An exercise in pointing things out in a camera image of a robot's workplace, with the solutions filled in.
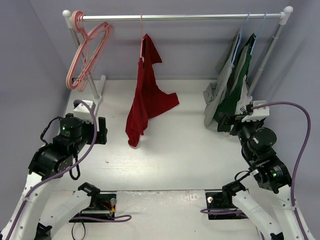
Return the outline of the red t-shirt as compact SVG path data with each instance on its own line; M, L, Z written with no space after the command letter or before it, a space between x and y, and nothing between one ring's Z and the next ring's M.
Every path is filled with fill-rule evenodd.
M145 34L141 41L135 94L125 127L128 144L134 148L144 135L149 119L180 104L176 93L167 94L157 85L153 65L160 63L162 59L151 37Z

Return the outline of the pink wire hanger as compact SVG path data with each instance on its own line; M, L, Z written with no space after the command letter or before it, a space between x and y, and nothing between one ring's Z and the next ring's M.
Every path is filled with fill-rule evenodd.
M144 25L143 25L143 13L140 14L140 38L141 38L141 44L140 44L140 59L144 62L145 58L143 55L144 51Z

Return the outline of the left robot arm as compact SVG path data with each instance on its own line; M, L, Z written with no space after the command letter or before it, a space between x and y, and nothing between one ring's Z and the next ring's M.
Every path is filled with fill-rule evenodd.
M65 117L58 116L57 120L60 133L34 154L18 205L0 232L2 240L33 240L43 210L61 177L77 167L95 144L107 143L108 130L104 117L94 117L92 122L88 122L69 113ZM79 158L85 145L89 148L83 158Z

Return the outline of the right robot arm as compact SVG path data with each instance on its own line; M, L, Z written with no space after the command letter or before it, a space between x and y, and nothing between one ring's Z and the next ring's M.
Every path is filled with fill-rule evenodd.
M240 209L266 240L314 239L291 194L293 179L273 149L277 141L276 134L263 127L263 120L245 121L244 118L244 115L223 114L217 130L223 132L229 126L232 128L230 134L238 137L241 155L249 166L249 174L269 194L276 219L251 197L240 180L222 187L222 202Z

